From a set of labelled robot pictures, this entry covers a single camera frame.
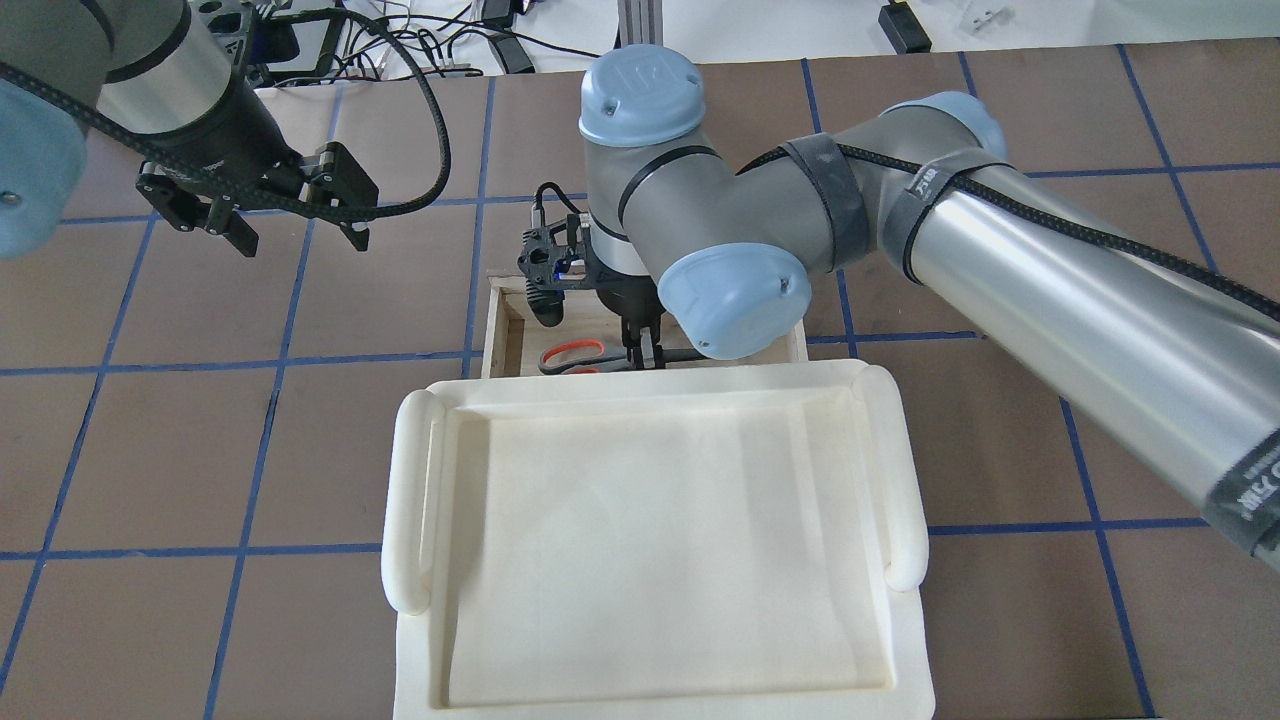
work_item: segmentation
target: blue grid line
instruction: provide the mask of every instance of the blue grid line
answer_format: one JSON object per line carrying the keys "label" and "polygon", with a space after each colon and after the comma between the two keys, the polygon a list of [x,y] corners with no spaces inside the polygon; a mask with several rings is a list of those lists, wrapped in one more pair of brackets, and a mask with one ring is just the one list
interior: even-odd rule
{"label": "blue grid line", "polygon": [[1277,170],[1280,163],[1222,163],[1217,165],[1174,165],[1175,173],[1226,173],[1231,170]]}
{"label": "blue grid line", "polygon": [[[1036,533],[1082,533],[1105,529],[1108,532],[1126,530],[1169,530],[1207,528],[1203,518],[1139,518],[1133,520],[1076,520],[1064,523],[989,523],[977,525],[929,525],[931,537],[954,536],[1021,536]],[[343,555],[362,552],[381,552],[379,542],[364,543],[320,543],[320,544],[259,544],[241,548],[238,546],[206,547],[119,547],[105,550],[51,550],[45,561],[56,560],[115,560],[120,557],[234,557],[264,555]],[[27,562],[40,557],[40,551],[0,552],[0,562]]]}
{"label": "blue grid line", "polygon": [[349,542],[333,544],[261,544],[246,548],[247,555],[347,555],[381,552],[380,542]]}
{"label": "blue grid line", "polygon": [[[329,115],[329,140],[333,140],[338,128],[338,117],[342,113],[343,88],[338,88],[333,97],[333,108]],[[212,720],[214,707],[218,703],[218,688],[221,684],[223,667],[227,661],[227,646],[230,642],[232,625],[236,621],[236,606],[239,601],[239,585],[244,577],[244,560],[248,556],[250,537],[253,533],[253,518],[257,514],[257,497],[262,488],[262,473],[266,470],[266,454],[271,445],[271,429],[275,427],[275,413],[279,407],[280,389],[284,387],[284,372],[288,368],[289,343],[293,340],[293,323],[298,314],[298,300],[302,297],[302,281],[306,277],[307,259],[311,255],[311,241],[315,237],[316,220],[307,220],[307,231],[302,237],[302,252],[298,255],[298,268],[293,275],[293,291],[289,296],[289,311],[284,319],[284,332],[280,334],[280,352],[276,356],[275,380],[271,386],[271,397],[266,405],[266,414],[262,420],[262,436],[257,445],[257,457],[253,461],[253,478],[250,482],[248,498],[244,502],[244,521],[241,525],[239,544],[236,552],[236,566],[232,570],[230,588],[227,592],[227,609],[223,612],[223,625],[218,634],[218,650],[214,653],[214,669],[209,676],[209,694],[205,696],[205,720]]]}
{"label": "blue grid line", "polygon": [[965,54],[956,53],[956,60],[960,60],[960,72],[964,73],[964,86],[969,90],[969,95],[974,97],[978,96],[978,86],[973,83],[973,72],[969,70],[969,58]]}
{"label": "blue grid line", "polygon": [[[809,59],[800,59],[800,74],[804,77],[804,92],[809,100],[809,122],[813,123],[813,132],[822,132],[822,111],[818,109],[818,94],[813,90],[813,73],[809,70]],[[854,311],[849,305],[849,286],[845,282],[845,270],[836,270],[836,288],[840,291],[840,315],[845,322],[845,343],[849,346],[849,356],[858,357],[856,332],[854,332]]]}
{"label": "blue grid line", "polygon": [[1125,610],[1124,593],[1120,591],[1120,578],[1116,575],[1115,562],[1111,559],[1111,546],[1107,542],[1107,530],[1102,527],[1102,514],[1098,511],[1098,500],[1093,493],[1093,480],[1089,478],[1089,468],[1084,461],[1084,447],[1080,445],[1080,434],[1075,427],[1075,415],[1071,405],[1060,398],[1062,407],[1062,420],[1066,424],[1066,434],[1071,441],[1071,452],[1075,455],[1075,466],[1080,473],[1080,487],[1084,491],[1084,501],[1089,506],[1089,518],[1097,525],[1093,530],[1098,542],[1098,553],[1102,557],[1102,569],[1107,575],[1107,587],[1111,589],[1111,603],[1115,606],[1116,621],[1120,625],[1120,637],[1124,639],[1125,655],[1129,657],[1129,670],[1133,673],[1133,682],[1138,691],[1138,700],[1142,702],[1142,711],[1146,717],[1155,717],[1156,708],[1151,702],[1151,692],[1147,689],[1147,678],[1142,671],[1142,659],[1138,656],[1138,644],[1133,638],[1133,629],[1129,625],[1129,612]]}
{"label": "blue grid line", "polygon": [[858,342],[913,342],[920,340],[979,340],[973,331],[932,331],[915,333],[869,333],[855,334]]}
{"label": "blue grid line", "polygon": [[854,329],[854,310],[849,304],[849,284],[845,282],[845,270],[836,270],[836,290],[840,291],[840,315],[845,320],[845,343],[849,346],[849,356],[858,357],[858,331]]}
{"label": "blue grid line", "polygon": [[105,218],[65,218],[60,225],[96,225],[101,223],[146,223],[151,215],[111,215]]}
{"label": "blue grid line", "polygon": [[800,58],[800,73],[804,76],[804,92],[809,97],[809,120],[813,122],[813,132],[822,132],[822,117],[818,113],[818,96],[813,91],[809,58]]}
{"label": "blue grid line", "polygon": [[106,374],[116,373],[193,373],[198,370],[255,370],[260,368],[274,368],[275,360],[244,360],[237,363],[160,363],[140,365],[111,365],[106,368]]}
{"label": "blue grid line", "polygon": [[133,299],[133,288],[137,286],[138,274],[142,272],[142,260],[146,258],[147,247],[151,246],[151,233],[155,231],[157,215],[152,214],[147,219],[146,229],[142,232],[142,241],[138,243],[138,252],[133,258],[133,268],[129,269],[129,279],[124,284],[124,293],[120,296],[120,307],[115,313],[115,323],[111,325],[111,334],[108,336],[106,347],[102,350],[102,363],[97,377],[93,380],[93,391],[90,393],[88,404],[84,406],[84,418],[76,432],[76,442],[72,445],[70,456],[67,460],[67,470],[63,473],[61,484],[58,487],[58,498],[54,501],[54,510],[45,527],[45,539],[40,546],[40,552],[35,557],[31,570],[31,580],[27,582],[27,592],[22,597],[22,606],[18,610],[18,619],[14,621],[13,632],[9,635],[9,646],[5,648],[4,661],[0,662],[0,694],[4,693],[9,680],[9,671],[13,670],[13,659],[18,652],[18,642],[22,639],[22,630],[27,625],[27,615],[31,612],[31,603],[36,598],[36,588],[40,585],[40,577],[44,573],[45,559],[54,544],[54,533],[58,532],[58,521],[61,519],[63,507],[67,505],[67,495],[72,487],[72,478],[76,475],[76,466],[79,464],[81,451],[84,448],[84,437],[88,434],[90,421],[93,419],[93,409],[97,407],[97,398],[102,393],[102,382],[106,379],[106,366],[111,363],[111,352],[115,351],[115,341],[120,337],[120,328],[124,327],[124,315],[129,310],[129,301]]}
{"label": "blue grid line", "polygon": [[1062,523],[992,523],[978,525],[929,525],[929,536],[1021,536],[1034,533],[1080,533],[1103,530],[1165,530],[1207,528],[1202,518],[1151,518],[1134,520],[1070,520]]}
{"label": "blue grid line", "polygon": [[97,365],[64,365],[59,368],[0,368],[0,378],[22,375],[92,375],[101,370]]}
{"label": "blue grid line", "polygon": [[[497,92],[498,83],[494,78],[489,78],[489,94],[485,99],[484,106],[484,136],[480,143],[480,179],[476,183],[476,227],[475,234],[471,236],[471,286],[467,295],[467,325],[466,332],[462,338],[462,347],[466,351],[474,350],[475,332],[476,332],[476,305],[479,305],[479,299],[476,293],[480,292],[480,249],[484,241],[484,206],[485,206],[485,186],[489,182],[489,141],[493,140],[493,100]],[[462,378],[471,377],[471,363],[468,357],[462,361]]]}
{"label": "blue grid line", "polygon": [[1120,54],[1120,63],[1124,65],[1124,72],[1129,76],[1129,85],[1133,87],[1133,94],[1138,99],[1138,106],[1142,108],[1142,117],[1147,120],[1147,128],[1151,131],[1151,137],[1156,141],[1156,150],[1160,152],[1160,159],[1165,164],[1165,170],[1169,173],[1169,179],[1174,183],[1174,192],[1178,193],[1178,202],[1183,206],[1183,213],[1187,215],[1187,222],[1192,227],[1192,234],[1196,236],[1196,243],[1199,245],[1201,254],[1204,255],[1204,265],[1217,272],[1217,260],[1213,259],[1213,252],[1208,249],[1208,242],[1204,241],[1204,233],[1201,232],[1199,222],[1196,219],[1196,213],[1192,210],[1192,204],[1187,200],[1187,192],[1183,190],[1183,183],[1178,179],[1178,172],[1174,169],[1174,161],[1169,158],[1169,149],[1165,147],[1165,138],[1160,136],[1160,128],[1156,127],[1156,117],[1151,113],[1151,108],[1147,105],[1147,96],[1142,92],[1142,86],[1138,83],[1138,74],[1133,70],[1133,63],[1129,61],[1129,51],[1125,50],[1124,45],[1116,45],[1116,51]]}
{"label": "blue grid line", "polygon": [[291,357],[284,364],[294,365],[347,365],[351,363],[407,363],[412,360],[457,360],[471,354],[466,350],[445,350],[440,352],[384,352],[375,355],[334,355]]}
{"label": "blue grid line", "polygon": [[1169,168],[1119,168],[1111,170],[1041,170],[1023,173],[1029,178],[1097,178],[1110,176],[1164,176]]}
{"label": "blue grid line", "polygon": [[[435,352],[383,352],[371,355],[305,355],[284,360],[285,366],[296,365],[346,365],[351,363],[404,363],[412,360],[457,360],[471,359],[476,354],[467,350],[444,350]],[[26,375],[90,375],[104,372],[109,375],[128,373],[195,373],[224,370],[257,370],[275,368],[279,360],[233,360],[228,363],[156,363],[137,365],[76,365],[61,368],[0,368],[0,378]]]}

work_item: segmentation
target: white object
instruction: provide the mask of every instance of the white object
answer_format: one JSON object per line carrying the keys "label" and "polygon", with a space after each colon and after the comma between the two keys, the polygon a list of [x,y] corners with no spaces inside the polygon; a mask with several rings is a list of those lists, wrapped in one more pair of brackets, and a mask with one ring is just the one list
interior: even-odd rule
{"label": "white object", "polygon": [[1009,3],[1004,0],[966,0],[964,12],[960,13],[960,29],[969,35],[977,33],[1006,12]]}
{"label": "white object", "polygon": [[933,715],[901,398],[858,360],[436,383],[383,542],[397,720]]}

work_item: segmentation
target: cable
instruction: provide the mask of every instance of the cable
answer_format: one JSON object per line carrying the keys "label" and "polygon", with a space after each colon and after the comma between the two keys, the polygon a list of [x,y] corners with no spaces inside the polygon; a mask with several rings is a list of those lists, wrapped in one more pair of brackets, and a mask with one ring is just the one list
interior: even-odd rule
{"label": "cable", "polygon": [[[873,165],[879,165],[882,168],[888,168],[892,170],[900,170],[904,173],[915,174],[920,170],[919,163],[910,163],[908,160],[901,160],[899,158],[892,158],[890,155],[882,155],[863,147],[854,147],[851,145],[837,145],[841,154],[845,158],[852,160],[861,160],[864,163],[870,163]],[[781,147],[774,147],[768,152],[760,155],[759,158],[748,163],[737,174],[746,173],[767,163],[787,158],[787,154]],[[1082,225],[1066,218],[1060,218],[1051,213],[1046,213],[1039,208],[1033,208],[1015,200],[991,186],[983,184],[968,176],[956,176],[951,179],[951,184],[960,191],[964,191],[989,205],[1000,208],[1006,213],[1010,213],[1018,218],[1021,218],[1029,223],[1034,223],[1042,228],[1053,231],[1056,233],[1064,234],[1073,240],[1092,245],[1094,247],[1105,247],[1114,250],[1116,252],[1124,252],[1133,258],[1146,260],[1153,265],[1171,270],[1183,275],[1184,278],[1196,281],[1204,287],[1216,290],[1222,295],[1245,305],[1258,313],[1266,315],[1267,318],[1280,323],[1280,302],[1271,300],[1270,297],[1262,295],[1261,292],[1252,290],[1242,283],[1233,281],[1225,275],[1215,273],[1203,265],[1198,265],[1179,258],[1172,252],[1165,252],[1149,245],[1144,245],[1135,240],[1130,240],[1124,236],[1115,233],[1108,233],[1100,231],[1097,228],[1091,228],[1088,225]]]}
{"label": "cable", "polygon": [[179,159],[168,150],[154,145],[146,137],[125,129],[119,123],[108,118],[96,109],[84,105],[79,100],[76,100],[65,92],[14,68],[13,65],[0,63],[0,79],[5,79],[15,87],[31,92],[32,95],[65,111],[72,117],[72,119],[92,127],[106,137],[141,154],[154,163],[159,163],[160,165],[164,165],[165,168],[172,169],[175,173],[216,192],[230,195],[237,200],[251,202],[260,208],[275,208],[302,215],[303,218],[316,218],[334,224],[364,223],[378,218],[392,218],[421,210],[422,208],[430,205],[444,191],[444,184],[449,179],[449,170],[453,161],[449,151],[448,129],[444,127],[444,114],[440,111],[440,105],[435,99],[435,94],[431,91],[431,86],[426,82],[426,76],[424,76],[422,70],[416,63],[413,63],[413,56],[408,54],[408,50],[406,50],[404,46],[387,31],[387,28],[360,13],[347,10],[344,8],[321,8],[317,10],[306,10],[298,14],[276,18],[275,22],[298,24],[333,19],[347,19],[361,23],[370,29],[370,32],[385,40],[396,50],[401,59],[410,65],[410,72],[412,73],[413,79],[417,81],[419,87],[422,90],[422,97],[426,100],[428,109],[431,113],[431,120],[435,124],[436,141],[440,147],[440,168],[431,187],[413,200],[372,208],[356,205],[330,206],[320,202],[306,202],[293,197],[283,197],[261,190],[253,184],[237,187],[221,176],[206,170],[197,164]]}
{"label": "cable", "polygon": [[[449,24],[460,24],[460,26],[465,26],[465,27],[470,27],[470,28],[488,29],[484,23],[477,23],[477,22],[472,22],[472,20],[460,20],[457,18],[445,18],[445,17],[442,17],[442,15],[424,15],[424,14],[417,14],[417,13],[410,13],[410,14],[404,14],[404,15],[384,15],[384,17],[381,17],[379,19],[380,20],[401,20],[401,19],[436,20],[436,22],[445,23],[445,27],[449,26]],[[513,36],[513,37],[518,37],[518,38],[525,40],[527,42],[532,42],[534,45],[541,45],[543,47],[547,47],[548,50],[556,50],[557,53],[568,53],[570,55],[580,55],[582,58],[599,58],[599,55],[595,54],[595,53],[589,53],[586,50],[579,50],[576,47],[564,47],[563,45],[556,45],[553,42],[547,42],[545,40],[539,40],[536,37],[525,35],[522,32],[516,32],[516,31],[512,31],[512,29],[504,29],[504,31],[498,32],[497,35],[509,35],[509,36]]]}
{"label": "cable", "polygon": [[543,193],[547,192],[548,190],[556,193],[556,197],[558,197],[559,201],[566,208],[568,208],[570,213],[573,213],[575,215],[581,215],[582,214],[582,211],[577,209],[577,205],[573,205],[573,201],[568,199],[568,195],[566,195],[564,191],[561,190],[561,186],[558,186],[558,184],[556,184],[554,182],[550,182],[550,181],[544,182],[543,184],[538,186],[538,192],[534,193],[534,208],[535,209],[538,209],[538,210],[543,209]]}

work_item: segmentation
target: metal post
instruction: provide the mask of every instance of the metal post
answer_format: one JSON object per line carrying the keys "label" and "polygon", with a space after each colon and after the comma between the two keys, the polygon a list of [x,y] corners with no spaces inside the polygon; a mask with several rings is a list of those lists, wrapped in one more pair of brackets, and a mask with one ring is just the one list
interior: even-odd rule
{"label": "metal post", "polygon": [[662,0],[618,0],[618,42],[662,45]]}

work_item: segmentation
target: power adapter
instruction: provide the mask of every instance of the power adapter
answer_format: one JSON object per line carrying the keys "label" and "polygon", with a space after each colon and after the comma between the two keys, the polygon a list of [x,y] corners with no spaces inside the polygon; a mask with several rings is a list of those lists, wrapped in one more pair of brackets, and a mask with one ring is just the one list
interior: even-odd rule
{"label": "power adapter", "polygon": [[929,35],[924,32],[920,20],[906,3],[890,0],[881,8],[879,23],[899,55],[928,53],[929,47],[933,47]]}

